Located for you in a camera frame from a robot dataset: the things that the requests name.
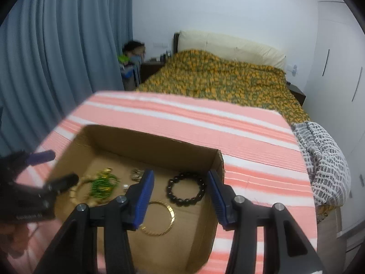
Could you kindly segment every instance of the gray and white throw blanket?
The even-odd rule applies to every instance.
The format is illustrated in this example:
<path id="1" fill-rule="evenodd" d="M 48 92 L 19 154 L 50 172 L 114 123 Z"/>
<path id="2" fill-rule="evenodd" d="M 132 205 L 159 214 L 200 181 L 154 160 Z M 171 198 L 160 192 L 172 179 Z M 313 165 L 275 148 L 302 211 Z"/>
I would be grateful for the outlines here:
<path id="1" fill-rule="evenodd" d="M 293 123 L 311 182 L 315 206 L 342 206 L 350 194 L 346 159 L 330 134 L 312 121 Z"/>

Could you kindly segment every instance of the headboard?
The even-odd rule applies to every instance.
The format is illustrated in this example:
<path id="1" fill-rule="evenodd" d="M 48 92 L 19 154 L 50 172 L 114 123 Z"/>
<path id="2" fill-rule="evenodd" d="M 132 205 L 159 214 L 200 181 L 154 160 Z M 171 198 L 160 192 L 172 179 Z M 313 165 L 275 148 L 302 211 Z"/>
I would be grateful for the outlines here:
<path id="1" fill-rule="evenodd" d="M 205 50 L 223 59 L 270 65 L 282 70 L 286 66 L 285 54 L 274 47 L 224 34 L 202 31 L 176 32 L 173 53 L 186 49 Z"/>
<path id="2" fill-rule="evenodd" d="M 180 35 L 179 32 L 176 32 L 174 34 L 174 42 L 173 42 L 173 48 L 174 48 L 173 52 L 174 52 L 174 54 L 177 54 L 177 44 L 179 43 L 179 35 Z"/>

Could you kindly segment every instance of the yellow and green bedspread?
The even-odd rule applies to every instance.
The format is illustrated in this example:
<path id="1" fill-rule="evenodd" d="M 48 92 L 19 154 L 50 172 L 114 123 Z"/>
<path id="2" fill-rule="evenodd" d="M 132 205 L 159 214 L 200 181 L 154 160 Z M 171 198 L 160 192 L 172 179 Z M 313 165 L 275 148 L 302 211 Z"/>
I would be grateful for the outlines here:
<path id="1" fill-rule="evenodd" d="M 287 88 L 281 69 L 229 61 L 206 51 L 186 50 L 175 54 L 139 91 L 276 110 L 288 123 L 310 120 Z"/>

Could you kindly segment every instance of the striped tablecloth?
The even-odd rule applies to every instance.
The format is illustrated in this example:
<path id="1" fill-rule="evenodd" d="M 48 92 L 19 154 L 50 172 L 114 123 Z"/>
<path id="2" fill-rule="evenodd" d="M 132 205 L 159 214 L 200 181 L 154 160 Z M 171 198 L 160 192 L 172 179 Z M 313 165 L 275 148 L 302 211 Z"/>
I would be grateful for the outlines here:
<path id="1" fill-rule="evenodd" d="M 43 185 L 67 145 L 87 124 L 147 132 L 196 145 L 220 149 L 225 184 L 252 202 L 283 203 L 312 245 L 317 245 L 313 194 L 306 167 L 289 125 L 274 111 L 175 95 L 137 92 L 99 92 L 62 121 L 39 151 L 53 149 L 54 162 L 27 168 L 18 181 Z M 61 223 L 40 224 L 20 259 L 10 258 L 19 273 L 30 273 Z M 200 274 L 224 274 L 233 232 L 218 225 L 209 261 Z M 256 273 L 263 269 L 263 230 L 258 231 Z M 99 268 L 105 267 L 98 259 Z"/>

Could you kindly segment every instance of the nightstand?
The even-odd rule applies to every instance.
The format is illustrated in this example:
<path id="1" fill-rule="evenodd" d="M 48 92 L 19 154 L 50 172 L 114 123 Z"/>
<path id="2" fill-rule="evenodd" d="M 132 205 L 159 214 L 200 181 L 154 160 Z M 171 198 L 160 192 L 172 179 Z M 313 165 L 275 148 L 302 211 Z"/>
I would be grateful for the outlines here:
<path id="1" fill-rule="evenodd" d="M 298 87 L 296 87 L 295 85 L 291 84 L 288 81 L 287 81 L 287 87 L 289 91 L 293 94 L 295 99 L 298 100 L 300 106 L 303 106 L 305 100 L 305 94 L 300 89 L 298 89 Z"/>
<path id="2" fill-rule="evenodd" d="M 141 84 L 144 83 L 151 75 L 155 74 L 165 64 L 158 61 L 148 61 L 141 64 Z"/>

